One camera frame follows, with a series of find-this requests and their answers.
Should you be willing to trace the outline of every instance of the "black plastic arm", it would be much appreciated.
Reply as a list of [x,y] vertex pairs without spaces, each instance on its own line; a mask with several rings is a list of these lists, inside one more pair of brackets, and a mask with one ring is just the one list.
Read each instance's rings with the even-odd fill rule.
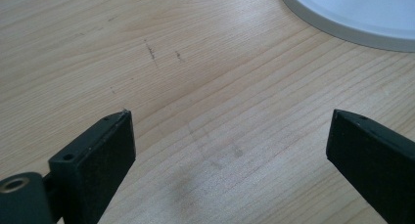
[[415,143],[359,114],[335,110],[327,158],[388,223],[415,223]]
[[131,112],[108,115],[49,159],[0,181],[0,223],[96,224],[135,160]]

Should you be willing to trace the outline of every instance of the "white round object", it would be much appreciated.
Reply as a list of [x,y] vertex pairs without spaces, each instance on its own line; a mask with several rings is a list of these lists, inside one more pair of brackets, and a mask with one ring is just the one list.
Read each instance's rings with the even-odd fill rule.
[[313,26],[360,45],[415,52],[415,0],[283,0]]

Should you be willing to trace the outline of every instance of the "metal ring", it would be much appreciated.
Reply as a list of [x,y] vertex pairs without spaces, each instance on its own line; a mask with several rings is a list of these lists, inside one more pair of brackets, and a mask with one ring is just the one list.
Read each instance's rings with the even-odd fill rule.
[[0,193],[12,193],[29,183],[30,179],[26,177],[18,177],[8,181],[0,187]]

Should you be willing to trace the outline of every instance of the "table surface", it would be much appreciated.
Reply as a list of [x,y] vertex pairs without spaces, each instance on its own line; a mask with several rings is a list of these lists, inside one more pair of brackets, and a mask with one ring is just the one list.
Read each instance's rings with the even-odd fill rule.
[[415,54],[282,0],[0,0],[0,178],[132,111],[100,223],[385,223],[325,155],[333,109],[415,139]]

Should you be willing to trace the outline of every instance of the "screw hole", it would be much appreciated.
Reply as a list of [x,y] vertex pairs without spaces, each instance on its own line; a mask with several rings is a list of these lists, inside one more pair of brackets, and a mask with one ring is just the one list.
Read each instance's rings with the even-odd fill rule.
[[75,156],[73,154],[67,154],[64,156],[64,160],[71,160],[73,159]]
[[24,187],[29,182],[28,178],[15,178],[0,187],[0,193],[12,193]]

